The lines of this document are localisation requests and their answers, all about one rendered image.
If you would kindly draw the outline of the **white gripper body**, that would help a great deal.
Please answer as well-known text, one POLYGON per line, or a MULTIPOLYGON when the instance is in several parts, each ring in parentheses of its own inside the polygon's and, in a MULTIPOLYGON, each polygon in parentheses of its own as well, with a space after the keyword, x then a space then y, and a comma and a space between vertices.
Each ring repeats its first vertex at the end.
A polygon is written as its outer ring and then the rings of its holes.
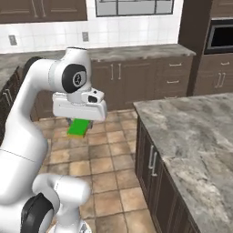
POLYGON ((81 92, 53 94, 53 113, 56 117, 104 121, 106 101, 103 92, 81 92))

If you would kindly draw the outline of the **green sponge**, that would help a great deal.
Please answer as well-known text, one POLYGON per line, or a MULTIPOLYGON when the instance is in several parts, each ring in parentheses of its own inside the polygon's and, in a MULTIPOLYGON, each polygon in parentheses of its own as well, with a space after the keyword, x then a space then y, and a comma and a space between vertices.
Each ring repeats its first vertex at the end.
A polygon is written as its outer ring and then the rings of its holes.
POLYGON ((87 132, 87 125, 90 120, 74 118, 69 123, 66 131, 69 137, 84 137, 87 132))

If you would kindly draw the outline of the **dark brown base cupboards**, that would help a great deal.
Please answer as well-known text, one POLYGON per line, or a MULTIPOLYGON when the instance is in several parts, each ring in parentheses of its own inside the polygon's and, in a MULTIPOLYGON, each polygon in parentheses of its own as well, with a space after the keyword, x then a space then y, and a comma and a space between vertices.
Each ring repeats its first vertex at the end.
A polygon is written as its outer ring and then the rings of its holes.
POLYGON ((191 62, 190 56, 97 61, 86 50, 69 49, 60 59, 30 58, 24 75, 37 94, 43 90, 52 94, 103 92, 108 112, 166 93, 185 94, 191 62))

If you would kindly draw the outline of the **dark brown side cupboards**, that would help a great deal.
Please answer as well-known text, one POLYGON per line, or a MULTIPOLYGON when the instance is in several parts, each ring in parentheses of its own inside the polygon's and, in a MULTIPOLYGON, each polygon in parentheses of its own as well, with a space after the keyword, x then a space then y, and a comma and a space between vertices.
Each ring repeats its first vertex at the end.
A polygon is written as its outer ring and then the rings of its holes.
POLYGON ((23 68, 18 66, 0 91, 0 144, 4 139, 5 121, 22 84, 23 68))

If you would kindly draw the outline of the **dark brown island cupboards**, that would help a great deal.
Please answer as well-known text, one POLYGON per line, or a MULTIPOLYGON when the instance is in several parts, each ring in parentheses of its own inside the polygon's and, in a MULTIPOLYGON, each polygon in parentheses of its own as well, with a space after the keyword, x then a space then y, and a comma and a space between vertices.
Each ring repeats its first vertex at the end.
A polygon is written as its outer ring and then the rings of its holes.
POLYGON ((135 172, 157 233, 201 233, 140 117, 135 172), (157 177, 152 177, 152 169, 148 168, 151 145, 153 158, 157 152, 157 177))

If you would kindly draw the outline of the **dark framed window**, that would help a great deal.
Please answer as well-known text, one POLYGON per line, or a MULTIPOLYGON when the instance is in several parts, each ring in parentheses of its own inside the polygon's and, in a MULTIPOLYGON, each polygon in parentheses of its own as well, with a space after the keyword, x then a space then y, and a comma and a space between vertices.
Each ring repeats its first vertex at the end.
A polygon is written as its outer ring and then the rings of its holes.
POLYGON ((95 0, 97 16, 171 15, 175 0, 95 0))

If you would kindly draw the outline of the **tall dark brown cupboard unit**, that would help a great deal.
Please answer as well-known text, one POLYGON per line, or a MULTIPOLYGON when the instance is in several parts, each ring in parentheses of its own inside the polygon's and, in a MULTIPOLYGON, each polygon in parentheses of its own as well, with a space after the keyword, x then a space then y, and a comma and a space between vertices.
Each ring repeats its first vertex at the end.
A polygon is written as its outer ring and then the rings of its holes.
POLYGON ((233 25, 233 0, 184 0, 178 43, 193 52, 188 96, 233 92, 232 46, 213 46, 210 33, 216 24, 233 25))

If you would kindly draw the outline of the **black built-in oven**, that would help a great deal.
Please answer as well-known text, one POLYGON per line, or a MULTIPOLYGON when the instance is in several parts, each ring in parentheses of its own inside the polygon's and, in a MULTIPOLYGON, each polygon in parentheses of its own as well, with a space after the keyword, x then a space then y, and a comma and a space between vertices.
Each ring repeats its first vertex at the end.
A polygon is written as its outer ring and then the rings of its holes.
POLYGON ((204 54, 233 53, 233 17, 212 18, 204 54))

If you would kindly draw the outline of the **dark brown wall cupboards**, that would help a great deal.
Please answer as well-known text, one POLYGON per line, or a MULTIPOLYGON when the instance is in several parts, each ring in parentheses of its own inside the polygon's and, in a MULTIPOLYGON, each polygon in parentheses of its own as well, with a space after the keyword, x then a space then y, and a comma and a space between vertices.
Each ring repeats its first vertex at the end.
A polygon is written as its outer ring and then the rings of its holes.
POLYGON ((86 0, 0 0, 0 24, 86 20, 86 0))

